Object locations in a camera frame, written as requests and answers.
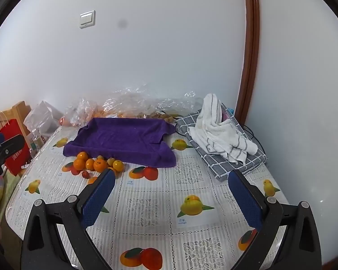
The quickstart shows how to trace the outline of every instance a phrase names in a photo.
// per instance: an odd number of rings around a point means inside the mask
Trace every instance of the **red paper bag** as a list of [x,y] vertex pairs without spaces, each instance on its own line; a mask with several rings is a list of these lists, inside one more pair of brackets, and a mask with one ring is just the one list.
[[[16,119],[9,120],[8,123],[6,123],[6,125],[0,129],[0,133],[4,134],[5,141],[18,134],[22,135],[22,132]],[[5,165],[10,170],[10,172],[14,176],[16,176],[20,172],[21,166],[24,165],[29,160],[29,157],[30,157],[29,147],[25,142],[24,148],[13,154],[11,157],[9,157],[6,160]]]

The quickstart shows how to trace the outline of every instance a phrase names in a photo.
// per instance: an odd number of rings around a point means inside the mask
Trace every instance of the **gray plaid cloth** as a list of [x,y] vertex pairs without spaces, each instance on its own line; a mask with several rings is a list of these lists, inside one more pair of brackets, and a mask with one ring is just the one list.
[[[239,125],[233,114],[225,107],[224,104],[221,104],[222,112],[226,114],[228,118],[230,118],[235,124],[236,128],[243,134],[243,136],[247,139],[250,139],[242,127]],[[255,155],[247,154],[246,165],[242,165],[241,162],[238,164],[229,162],[224,159],[221,155],[218,154],[207,154],[189,135],[188,127],[195,126],[196,119],[199,115],[199,112],[189,114],[183,118],[177,120],[177,130],[179,133],[184,134],[187,139],[190,141],[190,144],[195,148],[195,150],[201,155],[201,158],[206,163],[208,167],[208,171],[214,174],[215,178],[224,181],[228,179],[228,175],[231,171],[238,169],[242,174],[246,175],[248,172],[251,172],[253,169],[258,167],[261,163],[267,160],[266,155],[259,150]]]

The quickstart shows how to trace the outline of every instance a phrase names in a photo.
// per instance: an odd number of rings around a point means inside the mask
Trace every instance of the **white light switch panel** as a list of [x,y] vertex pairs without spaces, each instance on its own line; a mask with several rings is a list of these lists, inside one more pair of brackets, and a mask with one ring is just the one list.
[[95,25],[95,10],[80,14],[80,28],[85,28],[93,25]]

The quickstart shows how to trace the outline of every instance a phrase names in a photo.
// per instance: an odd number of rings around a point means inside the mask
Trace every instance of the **fruit-print tablecloth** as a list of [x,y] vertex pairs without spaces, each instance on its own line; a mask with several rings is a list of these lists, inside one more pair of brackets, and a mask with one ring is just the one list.
[[[61,142],[54,147],[62,138],[73,140],[77,132],[75,128],[60,127],[35,156],[16,187],[6,209],[6,220],[20,238],[24,237],[36,199],[62,202],[69,195],[79,194],[87,184],[81,175],[62,171],[75,157],[62,155]],[[176,133],[165,140],[169,146],[175,140],[188,141]],[[174,147],[183,149],[184,145]],[[206,170],[193,148],[173,151],[177,165],[158,169],[157,177],[155,169],[126,163],[105,203],[108,212],[101,212],[95,224],[87,228],[113,270],[158,269],[161,259],[162,269],[230,269],[242,255],[245,242],[239,241],[245,233],[243,239],[248,240],[251,236],[248,231],[253,229],[247,225],[228,184]],[[263,193],[264,180],[270,180],[278,188],[264,164],[245,177]],[[281,191],[275,197],[287,203]],[[71,263],[81,269],[64,227],[58,228]],[[273,261],[283,233],[281,227],[262,268]]]

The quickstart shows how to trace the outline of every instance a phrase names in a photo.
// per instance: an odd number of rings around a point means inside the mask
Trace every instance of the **clear plastic bag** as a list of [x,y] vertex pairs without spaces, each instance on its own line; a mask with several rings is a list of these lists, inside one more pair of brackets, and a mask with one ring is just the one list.
[[48,139],[59,127],[58,120],[62,115],[52,105],[42,101],[29,112],[24,120],[24,125],[29,131],[38,129],[40,134]]
[[83,127],[98,114],[99,107],[94,101],[79,99],[78,102],[68,106],[64,116],[60,119],[60,125]]
[[104,112],[116,113],[120,118],[165,118],[161,111],[173,116],[196,112],[203,100],[188,92],[180,99],[158,99],[149,92],[147,85],[139,88],[125,88],[112,92],[103,105]]

